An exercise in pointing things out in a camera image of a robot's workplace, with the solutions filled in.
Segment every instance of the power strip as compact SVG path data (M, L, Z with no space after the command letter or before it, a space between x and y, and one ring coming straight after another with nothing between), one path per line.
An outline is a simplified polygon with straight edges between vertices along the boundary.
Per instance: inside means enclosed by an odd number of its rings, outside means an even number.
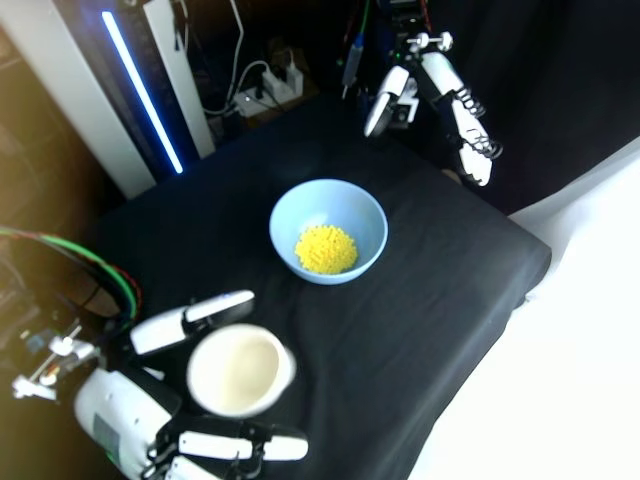
M233 101L238 108L238 113L243 117L252 117L265 110L278 109L278 104L283 105L302 96L304 90L304 75L295 65L287 67L287 81L283 82L270 71L262 74L263 88L271 95L256 97L256 88L249 88L239 92Z

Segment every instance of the cup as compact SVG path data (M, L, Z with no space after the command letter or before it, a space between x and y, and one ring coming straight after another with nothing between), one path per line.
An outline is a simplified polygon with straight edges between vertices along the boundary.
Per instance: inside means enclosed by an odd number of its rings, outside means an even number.
M293 355L269 330L234 324L207 335L194 349L187 386L203 408L247 418L271 407L295 376Z

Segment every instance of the blue bowl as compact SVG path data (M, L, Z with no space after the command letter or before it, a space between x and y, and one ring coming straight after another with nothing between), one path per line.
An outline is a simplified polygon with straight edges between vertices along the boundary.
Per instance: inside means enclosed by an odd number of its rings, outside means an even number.
M295 254L300 235L309 227L342 228L356 243L358 259L336 275L306 270ZM359 277L373 265L387 243L389 227L380 204L369 193L342 180L313 180L292 188L271 212L271 242L284 263L299 277L320 285L337 285Z

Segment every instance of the black table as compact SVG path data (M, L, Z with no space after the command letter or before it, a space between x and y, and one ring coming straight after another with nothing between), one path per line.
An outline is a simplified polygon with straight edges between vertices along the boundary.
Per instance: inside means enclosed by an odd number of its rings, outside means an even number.
M371 192L390 229L371 270L334 287L294 276L268 235L277 199L322 177ZM365 140L362 119L325 96L111 213L96 243L140 280L146 316L224 291L256 293L247 321L298 361L292 386L261 416L309 436L304 461L267 467L267 478L286 480L405 479L550 259L423 159ZM185 395L187 353L164 360Z

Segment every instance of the yellow food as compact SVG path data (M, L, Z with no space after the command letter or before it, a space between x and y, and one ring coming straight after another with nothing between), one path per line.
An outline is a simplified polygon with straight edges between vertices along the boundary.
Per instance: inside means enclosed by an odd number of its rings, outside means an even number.
M308 228L300 235L295 252L303 268L327 275L348 270L358 258L353 238L332 225Z

